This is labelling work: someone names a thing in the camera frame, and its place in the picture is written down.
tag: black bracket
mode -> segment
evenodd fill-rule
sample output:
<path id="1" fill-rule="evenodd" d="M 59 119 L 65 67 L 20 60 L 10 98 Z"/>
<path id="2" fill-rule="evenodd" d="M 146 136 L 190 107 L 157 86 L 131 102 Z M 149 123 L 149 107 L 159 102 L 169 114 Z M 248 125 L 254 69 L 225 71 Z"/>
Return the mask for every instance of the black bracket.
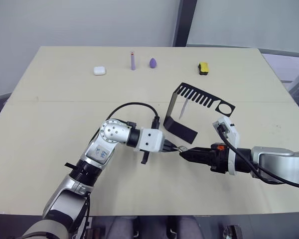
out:
<path id="1" fill-rule="evenodd" d="M 167 129 L 167 131 L 171 132 L 172 134 L 176 135 L 177 137 L 180 137 L 181 139 L 185 140 L 188 143 L 193 143 L 194 139 L 197 136 L 197 132 L 176 122 L 173 120 L 173 118 L 170 116 L 171 112 L 173 111 L 177 96 L 183 96 L 189 100 L 195 101 L 196 103 L 199 103 L 200 105 L 203 104 L 203 106 L 207 106 L 207 108 L 210 108 L 212 104 L 215 101 L 219 101 L 219 104 L 217 105 L 215 111 L 225 115 L 230 116 L 232 112 L 235 109 L 235 106 L 222 100 L 221 98 L 214 96 L 208 92 L 205 92 L 199 88 L 196 88 L 194 86 L 191 86 L 187 83 L 181 83 L 177 89 L 174 91 L 169 106 L 166 112 L 165 120 L 164 120 L 164 127 Z M 225 104 L 230 107 L 231 112 L 230 113 L 224 113 L 219 109 L 219 106 Z"/>

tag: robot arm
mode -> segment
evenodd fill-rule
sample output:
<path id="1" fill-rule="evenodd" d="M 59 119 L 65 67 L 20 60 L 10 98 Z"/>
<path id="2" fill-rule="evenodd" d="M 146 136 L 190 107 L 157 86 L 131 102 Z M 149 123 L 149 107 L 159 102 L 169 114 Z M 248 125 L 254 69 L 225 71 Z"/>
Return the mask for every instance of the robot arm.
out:
<path id="1" fill-rule="evenodd" d="M 266 183 L 287 183 L 299 187 L 299 152 L 258 146 L 237 148 L 239 134 L 229 118 L 222 117 L 213 126 L 226 144 L 215 143 L 210 148 L 192 149 L 181 146 L 179 155 L 190 162 L 207 164 L 213 172 L 229 172 L 231 175 L 235 175 L 236 171 L 251 173 Z"/>
<path id="2" fill-rule="evenodd" d="M 43 210 L 43 220 L 30 227 L 20 239 L 67 239 L 78 230 L 89 207 L 94 183 L 113 156 L 118 143 L 147 152 L 177 151 L 176 145 L 154 128 L 136 129 L 135 123 L 108 119 L 100 127 L 72 171 L 65 176 Z"/>

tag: yellow and black object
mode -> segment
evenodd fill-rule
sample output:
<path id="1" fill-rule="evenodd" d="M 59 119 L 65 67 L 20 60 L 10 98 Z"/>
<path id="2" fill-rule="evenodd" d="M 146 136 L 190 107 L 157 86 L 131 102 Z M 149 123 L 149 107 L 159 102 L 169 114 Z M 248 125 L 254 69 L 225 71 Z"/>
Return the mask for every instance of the yellow and black object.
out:
<path id="1" fill-rule="evenodd" d="M 207 75 L 209 72 L 207 62 L 199 62 L 198 70 L 200 75 Z"/>

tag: tabletop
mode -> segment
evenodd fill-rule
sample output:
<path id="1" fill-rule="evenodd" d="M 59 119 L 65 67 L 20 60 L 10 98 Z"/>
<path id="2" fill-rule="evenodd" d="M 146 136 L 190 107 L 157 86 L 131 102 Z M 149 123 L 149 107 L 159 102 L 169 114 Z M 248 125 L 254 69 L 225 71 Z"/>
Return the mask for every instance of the tabletop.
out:
<path id="1" fill-rule="evenodd" d="M 130 52 L 136 70 L 130 70 Z M 154 57 L 157 68 L 149 67 Z M 200 76 L 198 62 L 208 62 Z M 107 73 L 94 76 L 93 67 Z M 41 47 L 0 113 L 0 213 L 40 215 L 95 130 L 126 102 L 151 104 L 164 120 L 181 82 L 236 106 L 230 119 L 240 147 L 299 150 L 299 108 L 257 49 L 164 47 Z M 177 98 L 178 118 L 184 99 Z M 150 127 L 140 106 L 115 117 Z M 198 131 L 193 144 L 160 129 L 186 147 L 221 139 L 212 123 L 221 114 L 189 103 L 180 122 Z M 299 189 L 267 185 L 249 174 L 218 174 L 177 152 L 143 154 L 119 145 L 91 196 L 91 215 L 225 215 L 299 212 Z"/>

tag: black cylinder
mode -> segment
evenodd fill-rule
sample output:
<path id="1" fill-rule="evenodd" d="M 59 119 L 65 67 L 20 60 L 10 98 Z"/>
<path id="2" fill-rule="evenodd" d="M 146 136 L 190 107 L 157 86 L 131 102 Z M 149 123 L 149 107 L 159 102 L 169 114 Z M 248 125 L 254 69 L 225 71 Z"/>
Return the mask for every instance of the black cylinder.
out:
<path id="1" fill-rule="evenodd" d="M 140 130 L 136 128 L 131 128 L 130 135 L 128 141 L 126 142 L 126 145 L 135 148 L 136 145 L 138 144 L 139 137 L 140 137 Z"/>
<path id="2" fill-rule="evenodd" d="M 237 149 L 239 152 L 241 152 L 246 159 L 248 159 L 251 163 L 253 162 L 253 159 L 251 157 L 251 150 L 248 148 L 238 148 Z M 236 154 L 235 157 L 235 169 L 238 172 L 243 172 L 243 173 L 250 173 L 251 169 L 249 168 L 248 164 L 245 163 L 245 161 Z"/>
<path id="3" fill-rule="evenodd" d="M 79 160 L 76 166 L 69 174 L 70 177 L 88 186 L 93 186 L 102 172 L 100 168 L 82 160 Z"/>

